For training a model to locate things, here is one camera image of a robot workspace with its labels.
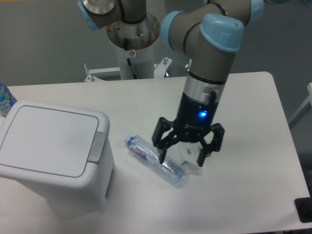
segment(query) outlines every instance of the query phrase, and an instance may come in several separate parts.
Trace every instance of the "metal cylinder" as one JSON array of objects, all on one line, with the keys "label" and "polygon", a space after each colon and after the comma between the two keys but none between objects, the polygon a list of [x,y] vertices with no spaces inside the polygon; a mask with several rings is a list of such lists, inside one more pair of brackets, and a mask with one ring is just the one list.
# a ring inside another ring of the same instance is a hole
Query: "metal cylinder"
[{"label": "metal cylinder", "polygon": [[114,8],[115,3],[116,0],[82,0],[85,8],[97,15],[109,13]]}]

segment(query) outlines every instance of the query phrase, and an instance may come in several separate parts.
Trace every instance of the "bolt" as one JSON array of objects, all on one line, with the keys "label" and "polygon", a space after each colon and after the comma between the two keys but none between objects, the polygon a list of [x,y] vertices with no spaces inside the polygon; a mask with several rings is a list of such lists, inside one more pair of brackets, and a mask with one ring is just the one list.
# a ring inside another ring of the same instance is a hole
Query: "bolt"
[{"label": "bolt", "polygon": [[167,57],[164,57],[164,65],[167,65],[168,61],[169,61],[169,59]]},{"label": "bolt", "polygon": [[136,53],[135,53],[134,50],[130,51],[130,56],[131,56],[131,57],[134,57],[135,55],[136,55]]}]

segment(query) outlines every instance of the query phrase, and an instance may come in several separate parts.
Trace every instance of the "bottle cap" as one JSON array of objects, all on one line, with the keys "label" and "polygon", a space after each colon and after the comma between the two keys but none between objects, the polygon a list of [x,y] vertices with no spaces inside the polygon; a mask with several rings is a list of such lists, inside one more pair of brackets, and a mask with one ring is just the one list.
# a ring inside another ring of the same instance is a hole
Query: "bottle cap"
[{"label": "bottle cap", "polygon": [[123,140],[123,142],[128,143],[128,140],[131,138],[132,136],[130,134],[128,134],[125,139]]}]

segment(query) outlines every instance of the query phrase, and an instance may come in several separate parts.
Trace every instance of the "bottle label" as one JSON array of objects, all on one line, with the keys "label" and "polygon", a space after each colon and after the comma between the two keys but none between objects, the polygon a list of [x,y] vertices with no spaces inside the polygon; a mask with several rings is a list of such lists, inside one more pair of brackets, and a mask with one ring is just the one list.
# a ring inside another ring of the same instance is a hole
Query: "bottle label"
[{"label": "bottle label", "polygon": [[128,150],[130,152],[133,152],[134,154],[138,155],[139,157],[141,157],[145,161],[147,161],[146,154],[141,147],[139,147],[137,145],[129,145]]},{"label": "bottle label", "polygon": [[0,113],[6,117],[15,102],[16,99],[11,94],[5,95],[4,100],[0,100]]}]

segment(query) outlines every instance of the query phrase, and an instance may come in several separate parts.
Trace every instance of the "black object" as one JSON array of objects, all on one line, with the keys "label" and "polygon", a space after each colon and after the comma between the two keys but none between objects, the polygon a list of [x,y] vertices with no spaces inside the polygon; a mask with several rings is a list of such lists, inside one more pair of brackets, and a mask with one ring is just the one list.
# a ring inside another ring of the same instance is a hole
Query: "black object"
[{"label": "black object", "polygon": [[299,219],[302,223],[311,223],[312,222],[312,198],[297,198],[294,201]]},{"label": "black object", "polygon": [[[160,153],[159,161],[161,164],[165,159],[167,149],[180,141],[201,143],[203,149],[201,149],[197,160],[200,167],[211,152],[220,151],[224,128],[220,123],[211,125],[218,106],[215,100],[215,91],[210,92],[208,104],[191,99],[183,93],[176,119],[168,121],[164,117],[159,118],[152,141]],[[162,135],[171,128],[173,130],[162,139]],[[210,132],[214,133],[214,137],[211,143],[207,144],[204,137]]]}]

